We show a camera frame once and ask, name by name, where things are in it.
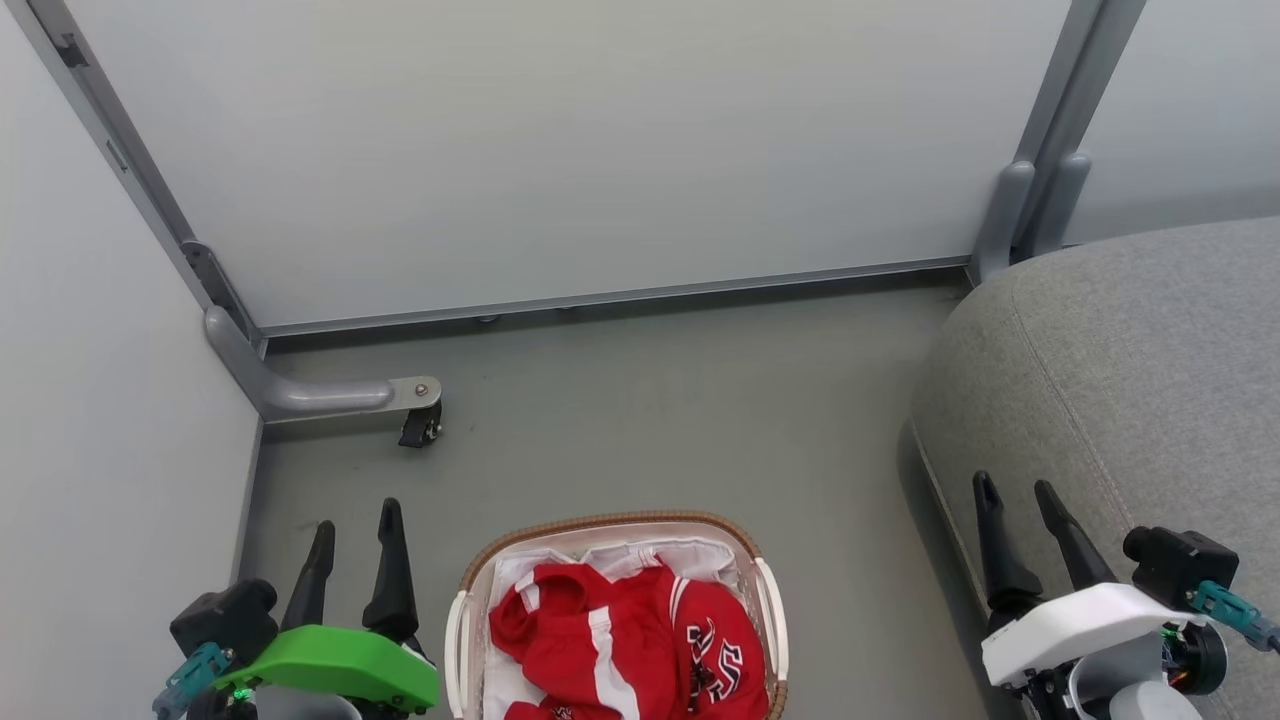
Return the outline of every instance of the gray fabric upholstery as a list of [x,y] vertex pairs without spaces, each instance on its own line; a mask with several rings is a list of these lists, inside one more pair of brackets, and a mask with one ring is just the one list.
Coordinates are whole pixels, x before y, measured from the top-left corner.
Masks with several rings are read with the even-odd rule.
[[[948,320],[913,423],[975,587],[970,478],[995,478],[1023,559],[1070,592],[1032,483],[1044,478],[1121,579],[1134,525],[1196,529],[1240,553],[1233,589],[1280,619],[1280,218],[1115,238],[1006,270]],[[1280,657],[1228,638],[1197,701],[1280,716]]]

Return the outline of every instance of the printed logo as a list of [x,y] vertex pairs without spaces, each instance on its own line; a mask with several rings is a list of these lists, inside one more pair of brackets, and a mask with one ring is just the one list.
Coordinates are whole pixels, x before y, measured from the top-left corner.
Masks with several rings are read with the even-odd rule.
[[692,673],[689,683],[689,711],[698,708],[698,696],[707,692],[707,700],[712,705],[721,702],[733,694],[742,682],[742,647],[730,642],[721,643],[719,657],[712,667],[709,657],[712,647],[716,644],[716,623],[707,619],[707,629],[699,625],[685,628],[685,638],[689,641],[689,652],[692,655]]

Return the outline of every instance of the gray metal bar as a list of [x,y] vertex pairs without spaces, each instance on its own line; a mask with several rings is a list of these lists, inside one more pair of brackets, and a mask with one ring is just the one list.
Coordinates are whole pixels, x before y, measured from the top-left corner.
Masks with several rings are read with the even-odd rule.
[[187,223],[182,209],[178,208],[178,201],[174,200],[173,192],[169,191],[169,186],[160,176],[160,169],[151,159],[137,128],[133,127],[133,120],[124,111],[124,105],[120,104],[115,90],[106,79],[102,65],[84,41],[70,10],[63,0],[27,0],[27,4],[40,19],[55,47],[65,50],[74,44],[79,54],[83,55],[86,64],[69,68],[69,70],[113,137],[113,145],[127,165],[124,172],[134,174],[138,184],[142,186],[143,192],[175,238],[183,241],[193,237],[191,224]]
[[183,258],[187,259],[187,264],[196,272],[200,283],[205,286],[205,291],[209,292],[209,297],[212,299],[214,305],[227,310],[236,327],[248,338],[250,345],[253,347],[262,345],[262,333],[253,324],[248,310],[241,302],[239,295],[236,293],[236,288],[227,279],[227,274],[223,273],[223,266],[218,263],[218,256],[214,255],[212,249],[197,240],[183,241],[178,247],[182,250]]
[[174,268],[178,269],[178,275],[182,277],[183,282],[191,290],[191,293],[196,297],[196,302],[200,304],[202,309],[212,305],[209,293],[205,292],[204,286],[200,284],[200,279],[196,273],[187,265],[187,260],[183,258],[182,251],[178,249],[178,238],[173,234],[173,229],[169,223],[161,215],[155,202],[151,200],[147,190],[142,186],[136,172],[129,172],[132,167],[125,161],[124,167],[120,165],[120,159],[116,152],[120,147],[120,141],[111,135],[111,131],[102,122],[99,115],[97,106],[86,95],[84,88],[81,82],[74,77],[63,58],[58,53],[58,47],[50,38],[50,35],[41,26],[41,18],[38,18],[35,10],[24,0],[5,0],[5,5],[13,13],[13,17],[18,20],[18,26],[22,28],[23,33],[31,41],[32,47],[35,47],[36,54],[40,56],[45,67],[49,68],[49,74],[52,76],[54,82],[67,96],[68,104],[79,117],[81,123],[84,124],[84,129],[88,132],[90,137],[97,145],[106,163],[111,165],[115,170],[115,177],[119,178],[120,184],[124,186],[125,192],[129,193],[129,199],[138,208],[138,213],[142,214],[142,219],[146,220],[147,227],[155,233],[156,240],[160,242],[160,247],[164,249],[165,254],[169,256],[169,261],[173,263]]
[[266,424],[416,410],[440,401],[440,382],[430,375],[335,383],[278,375],[216,305],[205,310],[205,338]]
[[575,295],[568,297],[549,297],[547,300],[527,300],[522,302],[500,302],[495,305],[472,305],[468,307],[447,307],[443,310],[424,310],[417,313],[396,313],[390,315],[369,315],[365,318],[321,320],[316,323],[291,323],[287,325],[268,325],[265,328],[261,328],[261,331],[262,336],[268,338],[319,334],[319,333],[330,333],[340,331],[385,328],[393,325],[411,325],[417,323],[436,323],[440,320],[460,320],[467,318],[513,315],[517,313],[536,313],[540,310],[558,310],[564,307],[585,307],[589,305],[608,305],[613,302],[658,300],[663,297],[684,297],[684,296],[712,295],[718,292],[736,292],[744,290],[787,287],[794,284],[820,283],[828,281],[844,281],[852,278],[869,278],[876,275],[890,275],[896,273],[910,273],[915,270],[963,268],[968,263],[969,263],[968,255],[956,255],[950,258],[936,258],[931,260],[914,260],[909,263],[886,263],[882,265],[865,265],[861,268],[841,268],[837,270],[815,270],[810,273],[768,275],[763,278],[717,281],[708,283],[655,287],[648,290],[627,290],[618,292],[599,292],[593,295]]
[[1071,0],[1071,6],[1066,10],[1066,19],[1062,20],[1062,31],[1057,36],[1057,45],[1053,46],[1053,55],[1048,59],[1044,79],[1041,81],[1036,102],[1027,118],[1023,138],[1018,142],[1018,151],[1014,154],[1015,161],[1029,160],[1034,163],[1039,155],[1053,115],[1057,114],[1059,105],[1062,102],[1062,94],[1066,92],[1068,82],[1071,79],[1071,70],[1075,69],[1080,59],[1080,53],[1084,50],[1084,44],[1101,6],[1102,0]]
[[969,282],[978,287],[993,274],[1009,266],[1009,254],[1014,247],[1014,229],[1027,204],[1027,192],[1036,179],[1036,165],[1027,160],[1010,163],[996,178],[996,191],[982,219],[978,241],[973,247],[966,273]]
[[1044,192],[1044,204],[1039,214],[1027,228],[1027,252],[1036,258],[1062,249],[1066,225],[1071,222],[1075,202],[1084,190],[1093,160],[1083,152],[1069,155],[1057,164],[1053,181]]
[[1146,0],[1105,0],[1089,29],[1084,49],[1071,70],[1071,77],[1062,92],[1062,100],[1050,123],[1036,156],[1036,167],[1051,169],[1039,172],[1028,193],[1027,206],[1018,223],[1015,233],[1015,260],[1032,256],[1032,242],[1028,228],[1033,219],[1044,211],[1048,188],[1053,183],[1059,163],[1073,155],[1080,146],[1084,131],[1093,119],[1093,113],[1102,101],[1111,74],[1115,72],[1125,45],[1133,35],[1133,28],[1142,17]]

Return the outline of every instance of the basket handle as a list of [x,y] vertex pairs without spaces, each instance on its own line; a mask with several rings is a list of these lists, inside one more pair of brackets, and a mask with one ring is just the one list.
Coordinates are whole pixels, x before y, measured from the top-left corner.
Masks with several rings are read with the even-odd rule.
[[773,570],[763,557],[755,559],[755,585],[759,597],[764,601],[764,635],[769,644],[769,659],[773,661],[773,674],[780,683],[787,680],[787,670],[791,665],[791,653],[787,650],[787,616],[782,612],[782,593],[778,592],[778,582],[773,578]]
[[467,653],[471,651],[470,633],[462,632],[463,623],[471,625],[471,603],[467,602],[467,591],[458,591],[449,606],[449,621],[444,626],[444,693],[449,696],[449,711],[453,717],[462,720],[467,711],[468,692],[466,678]]

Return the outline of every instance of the white panel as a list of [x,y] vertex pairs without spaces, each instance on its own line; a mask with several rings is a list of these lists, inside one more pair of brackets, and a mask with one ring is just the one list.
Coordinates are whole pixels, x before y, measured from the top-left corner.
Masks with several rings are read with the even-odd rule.
[[0,717],[150,717],[169,620],[230,578],[257,415],[8,9],[0,97]]
[[1280,4],[1147,3],[1080,143],[1066,242],[1280,214]]
[[69,0],[259,325],[968,255],[1069,0]]

